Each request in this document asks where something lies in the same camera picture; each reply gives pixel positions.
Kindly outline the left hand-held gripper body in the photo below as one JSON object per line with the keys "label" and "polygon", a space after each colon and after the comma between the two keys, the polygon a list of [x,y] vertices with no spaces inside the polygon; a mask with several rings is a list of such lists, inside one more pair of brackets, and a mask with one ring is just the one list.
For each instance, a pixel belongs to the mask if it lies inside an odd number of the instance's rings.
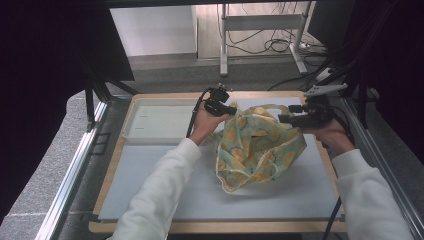
{"label": "left hand-held gripper body", "polygon": [[229,98],[227,89],[221,85],[217,88],[209,88],[207,90],[209,97],[205,100],[205,110],[213,116],[222,116],[229,114],[231,110],[225,105],[225,102]]}

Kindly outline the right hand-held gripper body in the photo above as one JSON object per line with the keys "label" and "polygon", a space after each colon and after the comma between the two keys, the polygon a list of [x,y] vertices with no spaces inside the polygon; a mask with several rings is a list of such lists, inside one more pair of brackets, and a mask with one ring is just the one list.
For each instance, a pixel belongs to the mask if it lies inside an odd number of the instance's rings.
{"label": "right hand-held gripper body", "polygon": [[304,93],[303,112],[292,118],[292,126],[298,128],[322,128],[336,118],[327,95],[347,88],[347,84],[313,85]]}

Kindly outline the green orange-print cloth bag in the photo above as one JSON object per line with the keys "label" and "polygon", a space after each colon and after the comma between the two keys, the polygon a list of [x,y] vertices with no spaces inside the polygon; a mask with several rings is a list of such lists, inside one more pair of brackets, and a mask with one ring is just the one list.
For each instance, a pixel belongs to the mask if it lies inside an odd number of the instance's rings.
{"label": "green orange-print cloth bag", "polygon": [[277,118],[288,113],[277,104],[237,109],[213,134],[215,175],[225,192],[274,181],[300,157],[307,147],[304,136]]}

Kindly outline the person's left hand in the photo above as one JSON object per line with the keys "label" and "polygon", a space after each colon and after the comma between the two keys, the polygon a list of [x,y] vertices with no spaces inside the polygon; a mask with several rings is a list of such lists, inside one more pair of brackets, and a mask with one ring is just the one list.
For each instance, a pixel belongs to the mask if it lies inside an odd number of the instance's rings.
{"label": "person's left hand", "polygon": [[228,114],[222,116],[213,116],[203,105],[197,111],[193,131],[189,136],[196,145],[200,145],[208,136],[210,136],[217,126],[229,118]]}

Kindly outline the person's right hand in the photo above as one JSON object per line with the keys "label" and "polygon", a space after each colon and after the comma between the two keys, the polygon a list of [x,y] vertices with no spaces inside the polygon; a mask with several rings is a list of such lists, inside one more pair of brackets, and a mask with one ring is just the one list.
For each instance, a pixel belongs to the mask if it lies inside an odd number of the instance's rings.
{"label": "person's right hand", "polygon": [[349,140],[344,128],[335,119],[331,120],[323,128],[300,128],[299,131],[303,134],[313,134],[316,139],[324,143],[335,156],[355,149],[355,146]]}

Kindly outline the white power strip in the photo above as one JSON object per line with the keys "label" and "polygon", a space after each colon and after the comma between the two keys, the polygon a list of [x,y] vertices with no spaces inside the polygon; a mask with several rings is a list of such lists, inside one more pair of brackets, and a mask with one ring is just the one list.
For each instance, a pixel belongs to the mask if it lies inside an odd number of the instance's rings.
{"label": "white power strip", "polygon": [[322,80],[326,79],[327,77],[329,77],[333,72],[334,72],[333,68],[327,67],[317,75],[316,80],[322,81]]}

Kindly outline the black metal stand bars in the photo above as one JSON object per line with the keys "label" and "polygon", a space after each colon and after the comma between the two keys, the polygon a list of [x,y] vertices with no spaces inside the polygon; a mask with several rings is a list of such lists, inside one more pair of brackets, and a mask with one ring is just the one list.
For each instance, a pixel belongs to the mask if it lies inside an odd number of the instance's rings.
{"label": "black metal stand bars", "polygon": [[363,76],[366,60],[398,0],[316,0],[307,32],[327,48],[321,69],[339,67],[322,85],[343,77],[348,88],[343,97],[358,90],[357,117],[366,123],[367,79]]}

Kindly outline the white plastic tray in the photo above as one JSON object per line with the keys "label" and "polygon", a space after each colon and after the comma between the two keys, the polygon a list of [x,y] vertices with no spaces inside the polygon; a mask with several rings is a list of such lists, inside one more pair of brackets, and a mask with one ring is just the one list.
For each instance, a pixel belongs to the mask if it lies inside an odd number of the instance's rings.
{"label": "white plastic tray", "polygon": [[141,98],[134,100],[122,136],[130,144],[171,145],[186,137],[196,99]]}

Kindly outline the dark curtain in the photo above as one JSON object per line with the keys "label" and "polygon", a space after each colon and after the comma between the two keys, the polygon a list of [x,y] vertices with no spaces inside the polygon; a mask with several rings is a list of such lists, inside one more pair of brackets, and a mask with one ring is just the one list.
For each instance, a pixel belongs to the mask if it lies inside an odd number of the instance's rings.
{"label": "dark curtain", "polygon": [[96,0],[0,0],[0,224],[60,128],[68,99],[132,70]]}
{"label": "dark curtain", "polygon": [[394,8],[363,69],[380,94],[377,110],[424,164],[424,0],[354,0],[348,32],[366,26],[385,3]]}

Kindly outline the wooden framed work board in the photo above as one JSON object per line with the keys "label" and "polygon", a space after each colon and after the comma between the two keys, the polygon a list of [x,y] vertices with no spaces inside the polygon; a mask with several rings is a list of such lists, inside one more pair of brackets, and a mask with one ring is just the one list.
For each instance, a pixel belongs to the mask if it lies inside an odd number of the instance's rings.
{"label": "wooden framed work board", "polygon": [[[318,146],[311,135],[300,157],[278,179],[250,184],[227,193],[215,175],[216,155],[208,141],[183,191],[175,212],[176,221],[247,219],[325,219],[337,201],[333,182],[327,175]],[[101,207],[101,220],[115,220],[171,145],[130,144],[124,138],[111,186]]]}

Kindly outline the black metal stand legs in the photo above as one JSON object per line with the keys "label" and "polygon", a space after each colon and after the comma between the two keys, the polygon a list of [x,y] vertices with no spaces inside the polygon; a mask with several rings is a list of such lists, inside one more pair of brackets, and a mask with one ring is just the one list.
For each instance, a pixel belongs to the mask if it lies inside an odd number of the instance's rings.
{"label": "black metal stand legs", "polygon": [[112,94],[107,83],[118,87],[119,89],[131,94],[136,95],[138,91],[134,88],[122,83],[121,81],[107,78],[98,73],[95,73],[91,68],[86,67],[85,70],[85,99],[86,99],[86,113],[87,113],[87,131],[90,132],[96,125],[95,109],[94,109],[94,96],[101,102],[108,102],[112,99]]}

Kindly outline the white metal desk frame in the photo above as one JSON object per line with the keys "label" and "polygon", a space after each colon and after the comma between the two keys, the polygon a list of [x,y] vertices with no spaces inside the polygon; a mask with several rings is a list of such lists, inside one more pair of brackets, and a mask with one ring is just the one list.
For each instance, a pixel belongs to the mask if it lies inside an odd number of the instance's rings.
{"label": "white metal desk frame", "polygon": [[227,32],[253,30],[296,30],[296,39],[293,43],[289,44],[289,49],[299,73],[306,75],[308,71],[300,56],[299,48],[311,6],[312,2],[308,1],[303,12],[299,14],[232,16],[227,14],[227,4],[223,4],[220,15],[220,75],[224,77],[228,75]]}

